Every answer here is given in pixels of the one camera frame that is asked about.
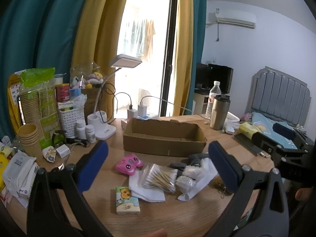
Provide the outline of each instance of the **air conditioner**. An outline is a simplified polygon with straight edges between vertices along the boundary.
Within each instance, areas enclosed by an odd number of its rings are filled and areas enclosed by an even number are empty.
[[[218,23],[233,24],[255,28],[257,18],[254,14],[245,11],[216,9],[215,16]]]

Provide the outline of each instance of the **screw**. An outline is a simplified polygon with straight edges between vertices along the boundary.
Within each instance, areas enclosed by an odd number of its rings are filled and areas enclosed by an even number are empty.
[[[75,169],[75,165],[74,164],[68,164],[67,166],[66,166],[66,170],[67,171],[73,171],[74,169]]]
[[[37,171],[37,173],[38,173],[39,175],[42,175],[42,174],[45,173],[45,169],[40,168],[40,169]]]
[[[246,172],[248,172],[248,171],[250,171],[250,169],[251,169],[251,167],[249,166],[249,165],[242,165],[242,170],[244,170],[244,171],[246,171]]]
[[[272,169],[272,172],[275,174],[275,175],[278,175],[280,173],[280,171],[277,169],[277,168],[273,168]]]

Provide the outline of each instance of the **red can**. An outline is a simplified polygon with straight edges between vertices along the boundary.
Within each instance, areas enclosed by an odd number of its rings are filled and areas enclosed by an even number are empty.
[[[69,83],[55,85],[56,99],[58,102],[69,101]]]

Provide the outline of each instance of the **gray tufted headboard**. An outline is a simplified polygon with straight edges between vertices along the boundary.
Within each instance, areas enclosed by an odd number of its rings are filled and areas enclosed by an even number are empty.
[[[252,77],[247,112],[304,126],[311,97],[307,84],[281,71],[265,67]]]

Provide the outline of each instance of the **white napkin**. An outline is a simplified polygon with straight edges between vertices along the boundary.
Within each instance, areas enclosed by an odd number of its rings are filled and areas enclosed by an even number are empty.
[[[138,186],[138,179],[142,171],[136,170],[135,175],[129,177],[128,187],[132,191],[132,196],[148,202],[163,202],[166,200],[165,193],[159,188],[146,189]]]
[[[201,160],[201,166],[208,170],[208,173],[203,177],[196,186],[186,194],[181,194],[178,197],[178,200],[188,201],[192,199],[195,195],[197,195],[205,186],[209,184],[209,182],[217,175],[217,170],[213,164],[213,162],[209,158],[205,158]]]

